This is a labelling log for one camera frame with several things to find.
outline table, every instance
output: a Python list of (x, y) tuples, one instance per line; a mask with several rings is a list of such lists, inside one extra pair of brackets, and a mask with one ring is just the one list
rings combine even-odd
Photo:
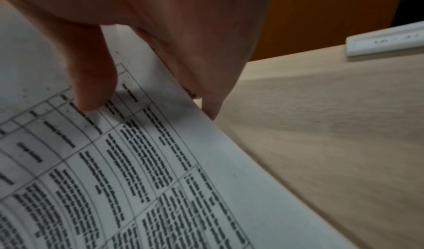
[(424, 49), (250, 62), (216, 124), (360, 248), (424, 248)]

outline paper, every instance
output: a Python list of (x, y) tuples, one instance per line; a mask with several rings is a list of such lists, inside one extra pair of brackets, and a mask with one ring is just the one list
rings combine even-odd
[(0, 4), (0, 248), (354, 248), (196, 107), (128, 28), (82, 113), (49, 44)]

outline human hand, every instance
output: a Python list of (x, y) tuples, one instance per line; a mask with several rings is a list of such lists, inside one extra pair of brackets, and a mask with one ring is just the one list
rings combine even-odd
[(8, 1), (55, 45), (82, 111), (103, 105), (117, 85), (100, 25), (124, 24), (215, 119), (253, 52), (269, 0)]

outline tabletop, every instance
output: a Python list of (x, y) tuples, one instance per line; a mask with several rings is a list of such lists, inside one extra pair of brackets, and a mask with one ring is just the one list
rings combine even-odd
[(424, 248), (424, 49), (250, 62), (216, 124), (360, 248)]

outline white device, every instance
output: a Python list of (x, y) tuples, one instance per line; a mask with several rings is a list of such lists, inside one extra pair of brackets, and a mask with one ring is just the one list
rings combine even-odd
[(424, 21), (346, 38), (346, 55), (354, 57), (424, 46)]

